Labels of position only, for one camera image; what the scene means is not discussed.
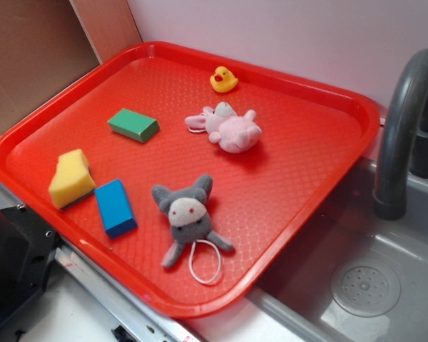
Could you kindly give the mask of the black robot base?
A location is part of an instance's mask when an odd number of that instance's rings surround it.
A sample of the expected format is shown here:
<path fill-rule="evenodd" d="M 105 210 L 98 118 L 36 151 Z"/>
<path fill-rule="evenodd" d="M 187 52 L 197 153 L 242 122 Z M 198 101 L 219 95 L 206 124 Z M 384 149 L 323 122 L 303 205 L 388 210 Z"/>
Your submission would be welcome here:
<path fill-rule="evenodd" d="M 57 242 L 32 208 L 0 209 L 0 328 L 45 292 Z"/>

